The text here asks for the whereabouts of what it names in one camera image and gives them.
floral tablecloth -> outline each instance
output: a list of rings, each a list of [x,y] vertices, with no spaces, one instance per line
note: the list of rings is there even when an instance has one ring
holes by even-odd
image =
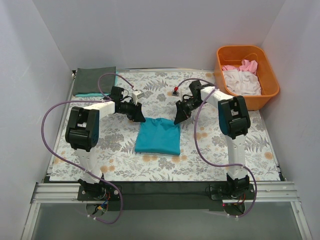
[[[122,76],[130,80],[145,97],[142,112],[149,118],[174,120],[176,116],[176,96],[172,89],[183,79],[203,78],[214,82],[210,72],[124,72]],[[117,86],[129,92],[128,86],[118,78]],[[189,82],[180,87],[183,94],[189,93]],[[73,100],[99,100],[99,97],[73,97]],[[74,150],[65,140],[65,131],[70,109],[74,106],[88,106],[90,103],[73,103],[65,120],[57,153],[69,161],[79,163]],[[225,181],[227,170],[212,167],[203,162],[194,143],[194,122],[197,111],[181,123],[180,156],[164,154],[135,153],[135,142],[140,123],[131,122],[123,114],[113,114],[100,121],[100,136],[97,144],[97,161],[104,178],[108,181]],[[280,180],[272,154],[266,129],[259,111],[249,112],[251,127],[245,143],[246,165],[258,181]],[[227,164],[228,151],[224,135],[219,128],[218,111],[205,104],[198,120],[197,134],[202,154],[212,163]],[[83,172],[59,158],[53,162],[51,181],[77,181]]]

pink cloth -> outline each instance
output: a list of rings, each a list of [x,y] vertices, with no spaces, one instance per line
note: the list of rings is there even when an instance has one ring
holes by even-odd
[[[242,71],[242,72],[251,72],[254,75],[256,75],[257,73],[257,68],[258,68],[258,63],[253,60],[253,61],[249,61],[249,60],[242,60],[242,66],[240,67],[235,67],[235,66],[231,66],[231,65],[224,65],[222,67],[223,71],[228,71],[228,70],[233,70],[233,69],[237,69],[238,71]]]

white wall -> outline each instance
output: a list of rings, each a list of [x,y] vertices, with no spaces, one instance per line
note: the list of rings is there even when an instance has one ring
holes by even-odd
[[[33,0],[71,69],[213,69],[228,44],[261,45],[285,0]]]
[[[280,84],[263,109],[265,123],[313,239],[320,239],[320,2],[286,0],[262,47]]]
[[[44,113],[66,99],[71,72],[32,0],[0,0],[0,239],[20,239],[50,154]],[[62,109],[46,124],[52,146]]]

fabric pile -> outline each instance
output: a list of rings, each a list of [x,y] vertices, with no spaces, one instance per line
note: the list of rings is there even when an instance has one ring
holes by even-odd
[[[224,80],[228,90],[236,95],[261,95],[261,86],[258,80],[258,63],[253,60],[242,60],[240,67],[225,65],[222,67]]]

white cloth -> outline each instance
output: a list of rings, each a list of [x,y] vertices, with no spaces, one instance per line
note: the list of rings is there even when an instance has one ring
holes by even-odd
[[[236,95],[261,95],[258,77],[249,71],[223,71],[228,90]]]

